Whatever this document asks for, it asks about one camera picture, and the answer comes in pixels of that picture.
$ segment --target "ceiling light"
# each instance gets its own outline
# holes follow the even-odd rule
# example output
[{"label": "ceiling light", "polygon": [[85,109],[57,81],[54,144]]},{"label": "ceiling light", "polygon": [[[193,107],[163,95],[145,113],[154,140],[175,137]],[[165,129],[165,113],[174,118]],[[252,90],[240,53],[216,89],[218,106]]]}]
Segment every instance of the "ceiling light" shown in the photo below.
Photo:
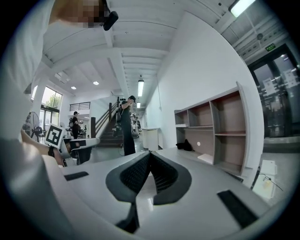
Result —
[{"label": "ceiling light", "polygon": [[138,82],[138,93],[137,93],[138,97],[141,97],[143,95],[143,88],[144,88],[144,80],[139,80],[139,82]]},{"label": "ceiling light", "polygon": [[235,1],[230,7],[229,11],[233,16],[238,17],[244,12],[255,0],[239,0]]}]

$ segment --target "cable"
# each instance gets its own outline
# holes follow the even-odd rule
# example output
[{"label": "cable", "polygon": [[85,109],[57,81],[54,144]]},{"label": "cable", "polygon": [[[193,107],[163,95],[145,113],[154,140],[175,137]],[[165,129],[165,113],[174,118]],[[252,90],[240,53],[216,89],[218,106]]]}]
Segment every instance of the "cable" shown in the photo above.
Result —
[{"label": "cable", "polygon": [[123,155],[120,154],[120,149],[122,149],[122,146],[118,149],[119,155],[120,155],[120,156],[124,156],[124,154],[123,154]]},{"label": "cable", "polygon": [[267,176],[266,176],[265,174],[263,174],[263,173],[260,173],[259,175],[264,175],[264,178],[265,178],[265,179],[271,181],[274,185],[276,185],[277,187],[279,187],[279,189],[280,189],[281,191],[284,192],[284,190],[282,190],[282,188],[281,188],[280,186],[278,186],[275,182],[273,182],[273,181],[271,180],[271,178],[267,177]]}]

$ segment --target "white paper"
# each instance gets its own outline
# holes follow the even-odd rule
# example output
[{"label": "white paper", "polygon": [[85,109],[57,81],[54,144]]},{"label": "white paper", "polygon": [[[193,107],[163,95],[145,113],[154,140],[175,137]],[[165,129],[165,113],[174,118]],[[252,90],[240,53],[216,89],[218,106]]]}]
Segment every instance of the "white paper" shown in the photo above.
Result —
[{"label": "white paper", "polygon": [[276,93],[276,90],[274,88],[274,85],[273,85],[272,80],[271,80],[270,77],[263,80],[263,84],[264,84],[265,90],[267,92],[267,95],[271,95],[273,93]]},{"label": "white paper", "polygon": [[285,75],[285,86],[286,88],[292,88],[299,84],[299,82],[296,82],[296,77],[293,74],[292,70],[289,69],[287,71],[283,72]]}]

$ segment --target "white table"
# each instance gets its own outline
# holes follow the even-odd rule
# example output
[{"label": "white table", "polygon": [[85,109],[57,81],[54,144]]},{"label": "white table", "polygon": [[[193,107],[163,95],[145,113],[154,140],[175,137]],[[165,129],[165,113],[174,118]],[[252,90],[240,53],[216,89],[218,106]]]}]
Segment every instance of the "white table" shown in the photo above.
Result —
[{"label": "white table", "polygon": [[159,128],[142,128],[143,147],[150,151],[158,150],[158,130]]}]

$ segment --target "wooden shelf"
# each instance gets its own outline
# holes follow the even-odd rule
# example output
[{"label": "wooden shelf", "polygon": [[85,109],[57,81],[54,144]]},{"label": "wooden shelf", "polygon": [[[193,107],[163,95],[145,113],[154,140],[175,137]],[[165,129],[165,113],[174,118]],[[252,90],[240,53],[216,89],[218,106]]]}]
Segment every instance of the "wooden shelf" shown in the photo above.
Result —
[{"label": "wooden shelf", "polygon": [[176,124],[175,127],[177,128],[188,128],[188,124],[187,123],[182,123],[182,124]]},{"label": "wooden shelf", "polygon": [[233,163],[228,163],[228,162],[220,162],[215,165],[218,168],[221,168],[222,170],[232,173],[234,175],[240,175],[241,174],[241,165],[236,165]]},{"label": "wooden shelf", "polygon": [[[187,139],[195,151],[185,154],[186,158],[244,176],[249,145],[248,108],[242,86],[238,82],[237,86],[206,101],[175,110],[174,115],[177,143]],[[207,154],[203,156],[205,160],[199,157],[202,154]]]},{"label": "wooden shelf", "polygon": [[187,124],[189,126],[188,121],[188,111],[176,112],[175,111],[175,124]]},{"label": "wooden shelf", "polygon": [[212,125],[203,125],[203,126],[192,126],[189,128],[212,128],[212,127],[213,127]]},{"label": "wooden shelf", "polygon": [[191,127],[212,125],[213,123],[209,102],[188,109],[187,114]]},{"label": "wooden shelf", "polygon": [[246,131],[229,131],[216,133],[216,136],[246,136]]}]

